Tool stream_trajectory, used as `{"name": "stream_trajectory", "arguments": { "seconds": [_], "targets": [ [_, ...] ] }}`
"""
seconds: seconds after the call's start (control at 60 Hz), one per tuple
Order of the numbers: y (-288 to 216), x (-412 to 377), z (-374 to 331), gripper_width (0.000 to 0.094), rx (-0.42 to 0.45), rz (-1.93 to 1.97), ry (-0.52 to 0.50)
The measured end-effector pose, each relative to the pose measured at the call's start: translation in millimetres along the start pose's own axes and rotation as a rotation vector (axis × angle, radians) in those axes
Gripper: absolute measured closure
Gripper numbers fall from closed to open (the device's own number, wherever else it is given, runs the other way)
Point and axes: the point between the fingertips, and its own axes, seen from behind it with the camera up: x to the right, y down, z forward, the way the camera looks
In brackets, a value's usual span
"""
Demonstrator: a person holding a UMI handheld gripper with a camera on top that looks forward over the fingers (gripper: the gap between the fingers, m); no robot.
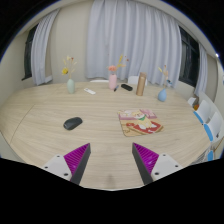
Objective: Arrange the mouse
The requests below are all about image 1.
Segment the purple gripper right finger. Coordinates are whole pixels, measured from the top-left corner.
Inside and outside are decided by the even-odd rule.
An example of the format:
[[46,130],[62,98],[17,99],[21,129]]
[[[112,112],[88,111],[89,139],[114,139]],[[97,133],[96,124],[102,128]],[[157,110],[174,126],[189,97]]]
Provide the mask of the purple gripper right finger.
[[132,144],[132,154],[145,185],[182,169],[168,154],[157,154],[137,143]]

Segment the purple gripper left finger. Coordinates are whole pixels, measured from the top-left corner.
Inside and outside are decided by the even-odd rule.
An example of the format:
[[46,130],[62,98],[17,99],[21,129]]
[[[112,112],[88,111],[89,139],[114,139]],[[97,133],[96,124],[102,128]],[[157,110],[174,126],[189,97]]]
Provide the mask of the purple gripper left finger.
[[87,143],[66,155],[55,155],[42,169],[79,185],[90,154],[90,144]]

